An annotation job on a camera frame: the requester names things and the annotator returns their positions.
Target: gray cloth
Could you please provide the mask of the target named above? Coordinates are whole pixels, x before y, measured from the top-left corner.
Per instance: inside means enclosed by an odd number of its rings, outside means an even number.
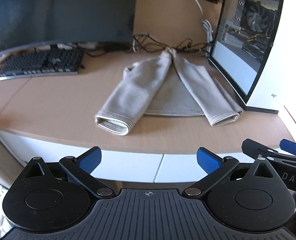
[[[167,49],[126,67],[95,120],[110,132],[126,135],[144,114],[206,116],[211,126],[218,126],[234,122],[242,112],[205,67]]]

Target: black cable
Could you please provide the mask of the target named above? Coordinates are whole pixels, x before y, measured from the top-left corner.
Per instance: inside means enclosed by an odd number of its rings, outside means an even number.
[[[87,54],[88,56],[90,56],[90,57],[101,57],[101,56],[107,54],[107,51],[104,51],[104,52],[103,52],[102,54],[100,54],[100,55],[91,55],[91,54],[89,54],[88,52],[86,52],[86,54]]]
[[[179,46],[181,46],[182,44],[184,44],[186,41],[190,41],[187,46],[191,46],[192,45],[192,39],[190,38],[187,38],[187,39],[184,39],[181,43],[179,43],[177,46],[175,46],[175,48],[177,49]]]
[[[146,43],[146,44],[145,44],[145,47],[147,47],[147,46],[151,46],[151,45],[157,46],[157,47],[159,47],[159,48],[166,48],[165,46],[162,46],[162,45],[160,45],[160,44],[153,43],[153,42]]]
[[[195,48],[196,46],[200,45],[200,44],[203,44],[204,46],[201,47],[201,48]],[[191,46],[190,48],[187,48],[187,47],[183,47],[183,48],[178,48],[176,49],[177,52],[181,52],[181,53],[196,53],[196,52],[199,52],[199,51],[203,51],[203,52],[207,52],[205,50],[205,48],[208,46],[208,44],[204,44],[204,43],[199,43],[199,44],[195,44],[193,46]]]
[[[204,42],[197,43],[197,44],[192,45],[191,48],[194,48],[194,47],[197,47],[197,46],[200,46],[200,45],[204,45],[204,47],[207,47],[208,43],[204,43]]]
[[[139,36],[138,41],[139,41],[139,39],[142,38],[142,37],[143,37],[144,39],[141,41],[141,44],[143,44],[143,43],[148,39],[147,36]]]
[[[162,47],[161,49],[157,49],[157,50],[147,50],[146,46],[142,45],[142,43],[140,43],[139,40],[135,36],[134,36],[134,40],[138,43],[138,45],[140,46],[141,49],[143,49],[144,51],[146,51],[148,53],[160,52],[167,47],[166,44],[163,44],[161,42],[157,42],[158,45],[163,45],[164,47]]]
[[[149,38],[150,40],[152,40],[152,41],[154,41],[155,43],[157,43],[157,44],[160,44],[160,45],[162,45],[162,46],[164,46],[164,47],[169,47],[168,45],[166,45],[166,44],[164,44],[164,43],[161,43],[161,42],[159,42],[159,41],[157,41],[156,39],[154,39],[153,37],[151,37],[149,34],[138,34],[138,36],[139,37],[147,37],[147,38]]]

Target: keyboard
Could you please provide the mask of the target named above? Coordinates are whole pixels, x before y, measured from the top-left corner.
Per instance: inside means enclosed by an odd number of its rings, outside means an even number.
[[[85,51],[79,48],[24,52],[8,57],[1,66],[0,80],[77,74]]]

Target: monitor screen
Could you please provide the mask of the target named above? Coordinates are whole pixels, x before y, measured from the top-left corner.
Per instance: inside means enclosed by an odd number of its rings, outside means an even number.
[[[136,0],[0,0],[0,54],[65,42],[132,42]]]

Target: ribbed rubber surface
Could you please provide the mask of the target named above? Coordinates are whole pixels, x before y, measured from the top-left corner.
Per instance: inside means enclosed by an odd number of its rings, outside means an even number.
[[[57,233],[32,234],[13,229],[5,240],[290,240],[285,229],[266,234],[242,233],[217,222],[199,200],[176,190],[123,189],[119,196],[99,200],[79,224]]]
[[[78,167],[87,172],[92,173],[94,169],[101,163],[101,149],[97,148],[88,156],[78,161]]]

